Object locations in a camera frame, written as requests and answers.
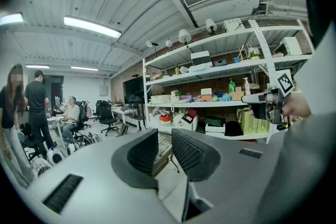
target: white ceiling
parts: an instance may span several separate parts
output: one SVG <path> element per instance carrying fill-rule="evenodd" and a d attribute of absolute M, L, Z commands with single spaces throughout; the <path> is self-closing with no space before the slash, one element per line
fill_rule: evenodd
<path fill-rule="evenodd" d="M 146 40 L 163 45 L 175 39 L 179 30 L 192 33 L 193 19 L 199 27 L 197 12 L 217 13 L 213 6 L 225 10 L 222 19 L 236 17 L 230 13 L 233 0 L 216 0 L 187 10 L 183 0 L 11 0 L 5 12 L 22 12 L 23 25 L 0 29 L 0 43 L 15 46 L 26 63 L 49 64 L 50 73 L 71 73 L 70 66 L 98 67 L 95 76 L 108 76 L 139 60 L 148 49 Z M 272 0 L 277 4 L 305 7 L 305 0 Z M 252 10 L 246 11 L 249 16 Z M 63 24 L 65 15 L 87 19 L 122 31 L 113 38 Z M 216 21 L 221 20 L 218 14 Z"/>

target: black t-shirt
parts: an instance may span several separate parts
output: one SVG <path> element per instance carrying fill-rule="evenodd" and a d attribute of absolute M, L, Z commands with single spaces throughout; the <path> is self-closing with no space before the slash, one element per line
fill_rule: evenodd
<path fill-rule="evenodd" d="M 29 112 L 45 113 L 44 99 L 48 97 L 46 87 L 38 81 L 32 81 L 26 87 L 25 97 L 28 99 Z"/>
<path fill-rule="evenodd" d="M 2 127 L 10 129 L 14 126 L 14 115 L 9 116 L 6 109 L 6 86 L 4 86 L 0 92 L 0 108 L 3 109 L 2 113 Z"/>

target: shelf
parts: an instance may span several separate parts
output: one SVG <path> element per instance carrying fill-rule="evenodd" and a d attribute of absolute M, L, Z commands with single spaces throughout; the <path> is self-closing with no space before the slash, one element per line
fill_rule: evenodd
<path fill-rule="evenodd" d="M 309 60 L 311 55 L 284 56 L 273 58 L 275 68 L 285 68 L 296 65 L 299 62 Z"/>
<path fill-rule="evenodd" d="M 261 27 L 269 46 L 277 45 L 284 37 L 292 37 L 298 31 L 302 30 L 301 26 L 272 26 Z M 176 65 L 185 65 L 191 62 L 190 54 L 208 50 L 211 57 L 239 52 L 241 46 L 249 40 L 252 47 L 259 46 L 259 41 L 255 36 L 252 28 L 242 29 L 233 33 L 223 33 L 198 40 L 187 46 L 170 51 L 164 55 L 145 63 L 145 66 L 156 67 L 161 70 L 174 68 Z"/>
<path fill-rule="evenodd" d="M 247 135 L 239 135 L 239 136 L 224 136 L 222 134 L 214 134 L 211 135 L 213 137 L 219 137 L 227 140 L 252 140 L 252 139 L 260 139 L 260 138 L 268 138 L 270 136 L 269 133 L 261 133 L 261 134 L 247 134 Z"/>
<path fill-rule="evenodd" d="M 241 101 L 229 101 L 229 102 L 193 102 L 193 103 L 174 103 L 175 108 L 221 108 L 224 106 L 240 106 L 247 105 Z M 153 107 L 162 107 L 162 108 L 170 108 L 171 104 L 148 104 L 148 106 Z"/>
<path fill-rule="evenodd" d="M 180 74 L 168 78 L 163 78 L 146 83 L 146 86 L 150 85 L 162 85 L 172 86 L 177 84 L 189 83 L 194 81 L 201 81 L 207 79 L 215 79 L 221 77 L 234 76 L 238 74 L 250 73 L 250 71 L 259 65 L 266 63 L 266 60 L 252 60 L 240 63 L 232 63 L 231 65 L 221 67 L 211 67 L 198 72 L 190 72 L 186 74 Z"/>

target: spray bottle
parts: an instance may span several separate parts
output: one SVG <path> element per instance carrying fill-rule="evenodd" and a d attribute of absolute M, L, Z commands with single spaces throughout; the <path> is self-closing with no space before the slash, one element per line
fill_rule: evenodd
<path fill-rule="evenodd" d="M 235 92 L 235 87 L 236 87 L 236 83 L 232 81 L 232 78 L 230 78 L 229 93 Z"/>
<path fill-rule="evenodd" d="M 250 95 L 251 94 L 250 84 L 248 83 L 247 78 L 244 79 L 245 79 L 245 95 Z"/>

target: table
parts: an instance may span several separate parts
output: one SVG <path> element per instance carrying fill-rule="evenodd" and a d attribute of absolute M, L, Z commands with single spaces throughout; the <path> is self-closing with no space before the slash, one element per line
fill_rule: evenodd
<path fill-rule="evenodd" d="M 121 109 L 111 109 L 111 110 L 112 110 L 112 117 L 113 117 L 113 118 L 114 118 L 114 115 L 113 115 L 114 112 L 115 112 L 116 114 L 120 114 L 120 115 L 122 115 L 122 122 L 123 122 L 124 124 L 126 124 L 126 118 L 125 118 L 125 115 L 137 111 L 137 109 L 128 109 L 128 110 L 125 110 L 125 111 L 122 111 Z"/>
<path fill-rule="evenodd" d="M 62 136 L 62 132 L 61 132 L 61 127 L 59 126 L 59 122 L 64 119 L 64 117 L 51 117 L 51 118 L 48 118 L 47 121 L 48 123 L 54 123 L 56 122 L 57 124 L 57 129 L 58 129 L 58 134 L 56 133 L 56 135 L 58 136 L 59 140 L 61 141 L 61 144 L 63 146 L 64 149 L 66 149 L 65 147 L 65 144 L 64 144 L 64 141 L 63 141 L 63 136 Z"/>

